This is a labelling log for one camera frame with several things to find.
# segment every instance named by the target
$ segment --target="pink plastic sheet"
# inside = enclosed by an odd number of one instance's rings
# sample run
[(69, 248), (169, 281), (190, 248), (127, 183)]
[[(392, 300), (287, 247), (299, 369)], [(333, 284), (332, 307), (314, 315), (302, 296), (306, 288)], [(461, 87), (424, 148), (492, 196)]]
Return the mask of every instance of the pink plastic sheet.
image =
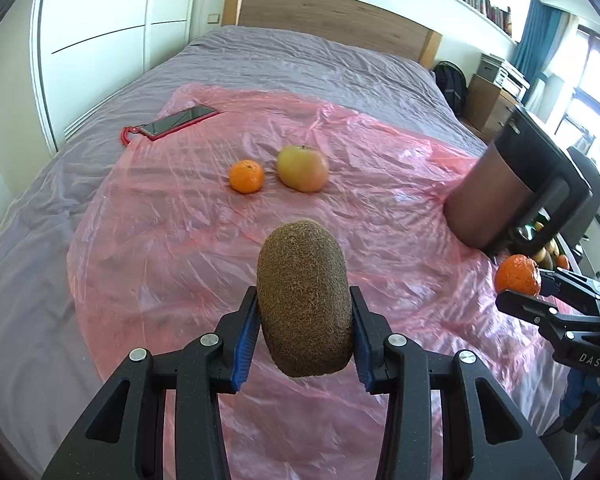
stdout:
[[(191, 84), (160, 116), (195, 104), (222, 113), (155, 142), (134, 139), (72, 242), (70, 288), (103, 379), (133, 348), (173, 351), (213, 330), (255, 284), (267, 235), (301, 218), (337, 238), (349, 283), (395, 331), (432, 351), (474, 350), (509, 392), (528, 373), (542, 348), (537, 329), (497, 312), (494, 267), (451, 234), (442, 214), (444, 197), (474, 158), (286, 92)], [(329, 157), (322, 192), (295, 192), (277, 179), (276, 155), (288, 144), (317, 146)], [(228, 187), (228, 169), (242, 158), (265, 168), (258, 193)], [(375, 476), (386, 398), (365, 393), (352, 362), (330, 376), (291, 379), (260, 337), (248, 382), (220, 403), (234, 479)], [(166, 422), (170, 435), (173, 403)], [(172, 437), (165, 450), (173, 460)], [(432, 460), (436, 478), (439, 437)]]

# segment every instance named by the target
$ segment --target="blue curtain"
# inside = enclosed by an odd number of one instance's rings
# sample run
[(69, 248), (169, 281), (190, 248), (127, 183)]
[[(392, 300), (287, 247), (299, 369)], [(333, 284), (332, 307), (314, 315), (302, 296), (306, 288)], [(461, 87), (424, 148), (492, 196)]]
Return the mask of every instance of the blue curtain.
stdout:
[[(563, 10), (546, 6), (540, 0), (531, 0), (525, 31), (511, 63), (532, 86), (541, 76), (542, 67), (549, 61), (547, 57), (551, 53), (551, 46), (564, 14)], [(530, 95), (531, 92), (527, 92), (522, 102)]]

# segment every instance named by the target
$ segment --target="backpack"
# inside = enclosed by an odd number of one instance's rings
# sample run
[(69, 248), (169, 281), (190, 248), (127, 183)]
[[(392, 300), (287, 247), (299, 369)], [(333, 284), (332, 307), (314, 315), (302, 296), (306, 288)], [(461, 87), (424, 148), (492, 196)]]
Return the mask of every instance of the backpack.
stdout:
[(436, 85), (440, 88), (454, 115), (456, 117), (461, 116), (468, 93), (462, 70), (449, 61), (441, 61), (436, 66), (434, 73), (436, 75)]

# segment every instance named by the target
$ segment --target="red phone case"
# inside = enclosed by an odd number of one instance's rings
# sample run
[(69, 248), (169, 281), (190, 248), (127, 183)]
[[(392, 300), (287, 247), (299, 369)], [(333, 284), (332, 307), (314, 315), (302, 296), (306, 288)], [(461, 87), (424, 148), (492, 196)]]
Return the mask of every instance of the red phone case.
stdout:
[(127, 137), (128, 134), (140, 134), (140, 135), (144, 135), (147, 139), (153, 141), (153, 140), (157, 140), (157, 139), (161, 139), (163, 137), (166, 137), (169, 134), (172, 134), (173, 132), (177, 132), (178, 130), (181, 130), (183, 128), (186, 128), (187, 126), (191, 126), (192, 124), (197, 124), (200, 121), (204, 121), (205, 119), (208, 119), (209, 117), (214, 117), (216, 115), (218, 115), (220, 112), (215, 110), (213, 112), (209, 112), (206, 115), (202, 115), (200, 117), (196, 117), (195, 119), (192, 119), (190, 121), (187, 121), (186, 123), (182, 123), (179, 124), (178, 126), (172, 128), (171, 130), (167, 130), (166, 132), (163, 132), (159, 135), (156, 136), (150, 136), (148, 134), (146, 134), (145, 132), (143, 132), (140, 128), (141, 126), (125, 126), (124, 128), (122, 128), (122, 131), (120, 132), (120, 141), (122, 142), (123, 146), (128, 146), (129, 143), (131, 142), (129, 140), (129, 138)]

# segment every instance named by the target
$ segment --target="kiwi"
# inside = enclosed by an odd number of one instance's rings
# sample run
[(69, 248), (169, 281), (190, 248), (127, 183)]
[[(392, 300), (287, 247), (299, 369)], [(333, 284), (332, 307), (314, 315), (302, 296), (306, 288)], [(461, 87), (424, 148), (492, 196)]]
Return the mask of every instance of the kiwi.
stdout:
[(353, 349), (344, 256), (317, 222), (283, 224), (264, 241), (256, 286), (262, 333), (273, 361), (290, 377), (342, 370)]

